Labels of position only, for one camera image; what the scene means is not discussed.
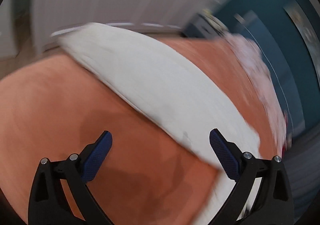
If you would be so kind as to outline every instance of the black plastic bracket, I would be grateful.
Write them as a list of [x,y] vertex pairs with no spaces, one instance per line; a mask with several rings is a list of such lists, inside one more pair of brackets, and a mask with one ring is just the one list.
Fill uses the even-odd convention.
[[[29,225],[113,225],[86,186],[108,153],[110,139],[111,134],[105,131],[79,155],[72,154],[58,162],[50,162],[47,158],[41,160],[30,194]],[[290,185],[279,156],[272,160],[256,159],[251,153],[243,153],[234,143],[226,141],[217,129],[210,133],[210,144],[227,175],[236,184],[209,225],[293,224]],[[262,181],[253,207],[246,217],[237,220],[258,177],[262,177]],[[60,179],[67,180],[85,220],[71,212]]]

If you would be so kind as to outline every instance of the wooden floor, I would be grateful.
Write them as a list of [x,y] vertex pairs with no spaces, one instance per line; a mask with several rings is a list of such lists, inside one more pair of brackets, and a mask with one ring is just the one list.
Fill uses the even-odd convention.
[[[4,78],[8,74],[24,67],[32,62],[35,62],[44,57],[50,56],[59,52],[59,48],[51,49],[44,52],[41,55],[36,54],[36,50],[32,43],[30,21],[29,16],[24,16],[16,20],[15,22],[18,55],[13,59],[0,61],[0,79]],[[179,33],[148,33],[148,36],[152,38],[159,37],[179,37]]]

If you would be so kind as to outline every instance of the blue grip pad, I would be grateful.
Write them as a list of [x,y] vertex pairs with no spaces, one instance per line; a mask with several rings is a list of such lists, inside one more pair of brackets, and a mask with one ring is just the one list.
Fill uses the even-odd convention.
[[228,149],[228,146],[226,145],[228,142],[223,137],[220,137],[215,130],[210,132],[209,140],[210,145],[218,157],[227,176],[229,179],[237,182],[240,178],[239,163]]
[[84,183],[92,181],[96,176],[102,162],[109,153],[112,146],[112,135],[110,132],[106,132],[104,136],[95,145],[86,161],[83,163],[82,180]]

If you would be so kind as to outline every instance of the metal rivet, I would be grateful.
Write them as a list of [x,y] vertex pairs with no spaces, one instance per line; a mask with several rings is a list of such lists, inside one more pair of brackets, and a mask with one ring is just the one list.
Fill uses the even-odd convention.
[[243,156],[244,156],[244,158],[251,159],[252,154],[249,153],[249,152],[244,152],[244,153],[243,153]]
[[46,164],[48,162],[48,158],[42,158],[40,163],[41,164]]
[[280,156],[275,156],[273,159],[278,163],[281,162],[281,157]]
[[77,155],[77,154],[72,154],[72,155],[70,155],[70,157],[69,157],[69,159],[70,159],[71,161],[77,160],[77,158],[78,158],[78,155]]

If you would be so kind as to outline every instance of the teal wall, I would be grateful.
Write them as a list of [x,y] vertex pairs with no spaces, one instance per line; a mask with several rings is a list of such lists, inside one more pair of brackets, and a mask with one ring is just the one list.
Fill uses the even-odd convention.
[[[301,99],[306,130],[320,122],[320,89],[307,47],[283,7],[293,0],[230,0],[215,16],[231,31],[243,16],[254,11],[278,43],[292,71]],[[318,37],[320,18],[309,0],[296,0],[308,16]]]

